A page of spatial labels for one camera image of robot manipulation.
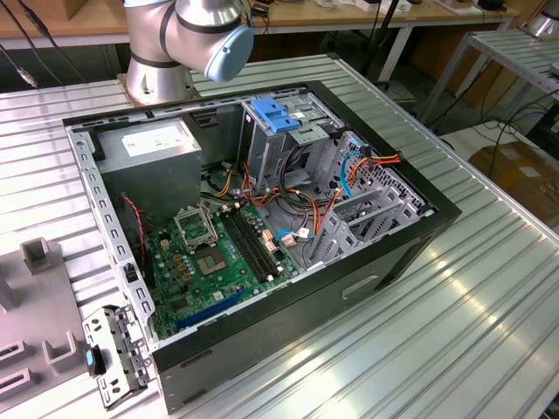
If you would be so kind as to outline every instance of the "yellow cable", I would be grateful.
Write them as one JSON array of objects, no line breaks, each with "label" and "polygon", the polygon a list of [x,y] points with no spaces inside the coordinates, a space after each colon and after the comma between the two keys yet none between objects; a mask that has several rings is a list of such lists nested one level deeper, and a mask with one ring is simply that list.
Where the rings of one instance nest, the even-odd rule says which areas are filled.
[{"label": "yellow cable", "polygon": [[229,171],[229,174],[227,175],[227,182],[225,183],[225,186],[223,189],[221,189],[219,192],[217,192],[214,196],[217,198],[221,198],[222,196],[225,196],[225,194],[227,194],[227,192],[229,191],[229,186],[231,185],[231,177],[233,176],[233,172]]}]

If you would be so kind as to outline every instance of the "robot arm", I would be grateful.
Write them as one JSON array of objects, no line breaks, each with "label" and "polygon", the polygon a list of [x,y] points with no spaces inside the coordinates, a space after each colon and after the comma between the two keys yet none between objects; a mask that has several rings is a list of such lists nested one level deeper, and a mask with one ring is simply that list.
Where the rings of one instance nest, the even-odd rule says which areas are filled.
[{"label": "robot arm", "polygon": [[229,81],[253,44],[238,0],[125,0],[132,59],[127,89],[142,104],[188,99],[187,67]]}]

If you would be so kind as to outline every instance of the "red cable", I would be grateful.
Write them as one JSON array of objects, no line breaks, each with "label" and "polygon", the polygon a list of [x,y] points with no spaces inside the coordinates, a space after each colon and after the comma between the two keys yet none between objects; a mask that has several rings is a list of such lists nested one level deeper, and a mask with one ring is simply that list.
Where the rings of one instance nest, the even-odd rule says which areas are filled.
[{"label": "red cable", "polygon": [[138,225],[140,225],[141,270],[145,271],[146,250],[145,250],[145,246],[143,244],[143,225],[141,224],[140,211],[136,208],[136,206],[134,205],[134,203],[132,202],[132,200],[130,198],[128,198],[127,196],[123,196],[122,199],[124,199],[132,207],[132,211],[136,215],[136,220],[138,221]]}]

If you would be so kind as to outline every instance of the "metal slotted table surface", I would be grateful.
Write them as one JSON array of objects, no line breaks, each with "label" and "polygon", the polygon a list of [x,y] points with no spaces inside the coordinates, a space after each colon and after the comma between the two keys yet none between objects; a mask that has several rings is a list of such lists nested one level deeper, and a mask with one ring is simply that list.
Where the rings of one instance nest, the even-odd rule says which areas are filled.
[{"label": "metal slotted table surface", "polygon": [[[248,65],[203,95],[322,80],[463,211],[395,284],[173,417],[537,417],[559,390],[559,239],[340,60]],[[0,96],[0,251],[56,239],[82,316],[120,303],[59,120],[130,106],[116,81]],[[105,413],[85,374],[6,417],[160,417],[157,385]]]},{"label": "metal slotted table surface", "polygon": [[431,115],[438,98],[458,69],[469,46],[483,54],[475,66],[477,72],[488,59],[492,59],[525,80],[526,86],[522,89],[519,99],[526,93],[529,85],[537,87],[543,93],[556,92],[553,96],[555,99],[559,99],[557,92],[559,78],[549,70],[553,63],[559,61],[558,40],[541,41],[522,30],[471,32],[464,36],[445,71],[438,79],[427,100],[421,121],[425,122]]}]

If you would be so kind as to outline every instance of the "blue tab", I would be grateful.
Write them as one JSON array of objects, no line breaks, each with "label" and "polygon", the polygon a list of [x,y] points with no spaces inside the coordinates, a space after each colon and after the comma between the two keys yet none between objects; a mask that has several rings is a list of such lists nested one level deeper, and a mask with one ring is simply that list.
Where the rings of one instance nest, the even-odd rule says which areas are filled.
[{"label": "blue tab", "polygon": [[270,125],[270,129],[275,134],[300,127],[300,123],[290,117],[286,108],[274,98],[253,99],[251,103],[258,116]]}]

